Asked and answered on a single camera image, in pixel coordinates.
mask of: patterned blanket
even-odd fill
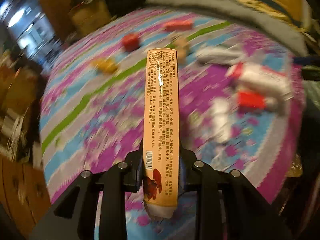
[[[82,170],[105,171],[136,150],[143,134],[146,49],[172,47],[162,25],[170,19],[191,19],[185,32],[191,46],[179,65],[180,137],[185,148],[215,169],[239,169],[271,202],[280,190],[295,151],[304,94],[293,54],[247,27],[191,12],[141,9],[122,17],[67,49],[55,63],[43,100],[41,141],[44,175],[54,202]],[[137,32],[141,47],[127,53],[121,38]],[[220,147],[212,140],[211,100],[229,98],[226,68],[202,66],[194,52],[203,44],[239,43],[248,58],[284,72],[294,98],[286,115],[263,112],[232,115],[232,140]],[[112,56],[117,73],[107,76],[90,66]],[[142,189],[125,194],[128,239],[193,238],[195,195],[184,194],[171,220],[154,222],[142,203]],[[99,220],[96,221],[96,236]]]

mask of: product label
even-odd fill
[[[176,206],[179,176],[179,95],[175,49],[148,51],[143,160],[145,202]]]
[[[271,80],[274,80],[275,82],[282,82],[283,79],[285,79],[284,74],[277,72],[277,71],[274,71],[273,69],[270,69],[265,66],[263,66],[260,69],[259,74],[262,75],[262,78],[269,78]]]

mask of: barcode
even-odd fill
[[[152,151],[146,151],[146,169],[152,170]]]

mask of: product box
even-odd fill
[[[177,51],[148,51],[143,130],[145,208],[171,218],[178,204],[179,87]]]

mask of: green stripe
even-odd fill
[[[198,36],[201,36],[201,35],[204,35],[206,33],[213,32],[213,31],[216,31],[216,30],[219,30],[219,29],[223,29],[223,28],[229,26],[230,24],[231,24],[230,22],[223,22],[223,23],[220,23],[220,24],[209,26],[207,28],[203,28],[203,29],[191,34],[190,36],[188,36],[187,39],[189,41],[191,41],[192,39],[194,39],[194,38],[196,38]],[[174,46],[173,46],[172,43],[170,43],[169,45],[166,46],[166,48],[173,49]],[[147,59],[146,58],[140,60],[134,66],[128,68],[127,70],[124,70],[119,75],[114,76],[111,79],[109,79],[101,87],[99,87],[98,89],[96,89],[92,93],[83,96],[83,98],[81,99],[80,103],[73,109],[73,111],[69,115],[67,115],[65,117],[65,119],[63,119],[55,128],[53,128],[53,130],[44,139],[44,141],[42,142],[42,145],[41,145],[42,152],[44,153],[44,151],[46,150],[48,145],[53,141],[53,139],[64,128],[66,128],[69,124],[71,124],[76,119],[76,117],[86,108],[86,106],[88,105],[88,103],[89,103],[89,101],[90,101],[92,96],[103,92],[107,87],[111,86],[116,81],[122,80],[122,79],[128,77],[129,75],[137,72],[138,70],[144,68],[146,63],[147,63]]]

